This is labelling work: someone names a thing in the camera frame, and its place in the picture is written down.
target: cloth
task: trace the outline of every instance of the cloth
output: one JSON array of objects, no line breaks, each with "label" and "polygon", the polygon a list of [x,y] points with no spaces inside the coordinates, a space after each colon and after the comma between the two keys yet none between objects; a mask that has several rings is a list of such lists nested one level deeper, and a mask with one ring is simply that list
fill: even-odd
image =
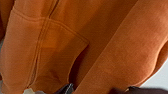
[{"label": "cloth", "polygon": [[74,94],[124,91],[168,57],[167,0],[0,1],[5,94],[53,94],[68,83]]}]

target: sleeve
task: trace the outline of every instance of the sleeve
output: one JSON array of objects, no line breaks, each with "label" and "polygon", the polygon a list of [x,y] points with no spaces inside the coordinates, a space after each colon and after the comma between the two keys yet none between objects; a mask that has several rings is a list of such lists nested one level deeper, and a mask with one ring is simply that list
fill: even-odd
[{"label": "sleeve", "polygon": [[8,19],[10,16],[10,11],[13,7],[14,0],[0,0],[0,15],[1,15],[1,27],[6,30]]},{"label": "sleeve", "polygon": [[167,41],[168,1],[138,0],[74,94],[108,94],[142,83],[155,72]]}]

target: pocket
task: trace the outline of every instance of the pocket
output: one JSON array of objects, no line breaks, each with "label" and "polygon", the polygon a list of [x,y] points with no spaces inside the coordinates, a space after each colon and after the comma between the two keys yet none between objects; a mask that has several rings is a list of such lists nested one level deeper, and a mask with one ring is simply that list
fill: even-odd
[{"label": "pocket", "polygon": [[57,90],[69,83],[74,61],[89,42],[64,24],[50,19],[41,41],[32,85],[45,82],[46,90]]}]

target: dark object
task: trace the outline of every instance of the dark object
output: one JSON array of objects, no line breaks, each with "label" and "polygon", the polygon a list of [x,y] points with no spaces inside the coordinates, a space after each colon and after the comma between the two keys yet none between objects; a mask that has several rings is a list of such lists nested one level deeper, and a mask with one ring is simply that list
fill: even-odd
[{"label": "dark object", "polygon": [[127,92],[112,89],[109,94],[168,94],[168,91],[160,88],[139,88],[131,86]]},{"label": "dark object", "polygon": [[66,84],[65,86],[63,86],[61,89],[59,89],[57,92],[55,92],[54,94],[71,94],[73,92],[73,84]]}]

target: orange sweatshirt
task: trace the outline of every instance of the orange sweatshirt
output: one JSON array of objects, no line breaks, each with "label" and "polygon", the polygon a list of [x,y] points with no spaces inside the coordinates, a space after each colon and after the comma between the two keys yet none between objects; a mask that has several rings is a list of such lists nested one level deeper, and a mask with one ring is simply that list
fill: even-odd
[{"label": "orange sweatshirt", "polygon": [[74,94],[108,94],[140,86],[168,57],[167,0],[0,1],[5,94],[70,82]]}]

